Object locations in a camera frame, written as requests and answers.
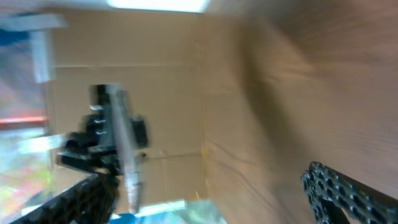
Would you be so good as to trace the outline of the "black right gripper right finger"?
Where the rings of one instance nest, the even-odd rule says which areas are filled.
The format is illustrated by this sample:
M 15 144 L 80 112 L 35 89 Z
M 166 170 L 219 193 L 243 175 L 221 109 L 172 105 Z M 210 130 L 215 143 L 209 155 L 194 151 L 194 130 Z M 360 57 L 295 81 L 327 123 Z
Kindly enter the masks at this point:
M 301 181 L 317 223 L 397 224 L 397 199 L 320 162 L 312 161 Z

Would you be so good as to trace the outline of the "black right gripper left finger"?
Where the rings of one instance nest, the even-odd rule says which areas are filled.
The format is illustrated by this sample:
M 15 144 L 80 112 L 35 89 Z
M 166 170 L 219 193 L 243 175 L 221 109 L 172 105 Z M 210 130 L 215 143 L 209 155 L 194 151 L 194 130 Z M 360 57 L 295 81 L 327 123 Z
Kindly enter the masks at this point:
M 102 224 L 111 219 L 120 180 L 95 172 L 12 224 Z

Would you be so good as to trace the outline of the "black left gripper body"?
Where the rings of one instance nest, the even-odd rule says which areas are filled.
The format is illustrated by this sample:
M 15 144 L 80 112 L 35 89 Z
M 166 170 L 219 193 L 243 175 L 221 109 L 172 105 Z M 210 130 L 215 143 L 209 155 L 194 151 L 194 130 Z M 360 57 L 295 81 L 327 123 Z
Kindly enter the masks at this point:
M 66 135 L 62 149 L 57 154 L 61 166 L 82 172 L 92 173 L 97 169 L 104 169 L 110 174 L 123 174 L 114 141 L 109 84 L 90 86 L 92 113 L 83 117 L 79 132 Z M 131 116 L 138 148 L 147 148 L 149 138 L 145 119 L 132 113 Z

